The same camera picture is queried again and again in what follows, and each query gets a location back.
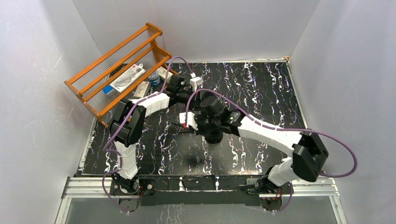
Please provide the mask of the black mesh shoe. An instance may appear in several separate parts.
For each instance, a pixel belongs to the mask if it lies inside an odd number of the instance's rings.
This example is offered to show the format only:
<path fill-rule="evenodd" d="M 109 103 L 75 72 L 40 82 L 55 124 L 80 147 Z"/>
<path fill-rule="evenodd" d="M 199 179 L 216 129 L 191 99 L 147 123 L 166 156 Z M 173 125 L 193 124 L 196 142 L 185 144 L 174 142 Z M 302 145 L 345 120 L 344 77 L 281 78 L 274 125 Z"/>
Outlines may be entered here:
<path fill-rule="evenodd" d="M 212 93 L 204 92 L 200 97 L 200 110 L 195 119 L 198 130 L 209 144 L 220 143 L 223 131 L 219 128 L 219 114 L 224 108 L 220 100 Z"/>

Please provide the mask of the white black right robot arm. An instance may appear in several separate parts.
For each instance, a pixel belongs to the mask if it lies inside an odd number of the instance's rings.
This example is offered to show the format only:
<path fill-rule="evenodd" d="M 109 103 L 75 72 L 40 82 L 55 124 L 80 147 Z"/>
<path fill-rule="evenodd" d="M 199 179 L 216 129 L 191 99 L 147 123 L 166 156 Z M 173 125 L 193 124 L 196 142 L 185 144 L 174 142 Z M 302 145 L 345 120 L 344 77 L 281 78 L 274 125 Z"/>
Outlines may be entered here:
<path fill-rule="evenodd" d="M 227 133 L 259 141 L 287 155 L 280 164 L 268 169 L 255 185 L 256 190 L 276 193 L 294 180 L 315 182 L 329 155 L 317 133 L 286 131 L 256 119 L 239 107 L 229 110 L 214 96 L 205 98 L 185 115 L 185 127 L 203 135 L 210 144 L 219 143 Z"/>

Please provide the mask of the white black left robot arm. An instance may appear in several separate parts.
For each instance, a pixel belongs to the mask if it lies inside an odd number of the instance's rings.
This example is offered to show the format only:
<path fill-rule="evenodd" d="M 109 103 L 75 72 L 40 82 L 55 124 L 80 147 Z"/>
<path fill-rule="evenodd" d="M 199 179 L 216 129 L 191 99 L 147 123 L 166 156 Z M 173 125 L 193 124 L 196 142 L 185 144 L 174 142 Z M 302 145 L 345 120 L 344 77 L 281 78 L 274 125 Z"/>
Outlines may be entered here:
<path fill-rule="evenodd" d="M 160 92 L 135 100 L 119 102 L 110 125 L 111 140 L 117 154 L 117 170 L 111 174 L 115 185 L 126 194 L 135 194 L 140 188 L 136 162 L 136 144 L 141 138 L 146 117 L 176 103 L 186 104 L 193 92 L 203 83 L 202 77 L 191 74 L 191 79 L 173 75 Z"/>

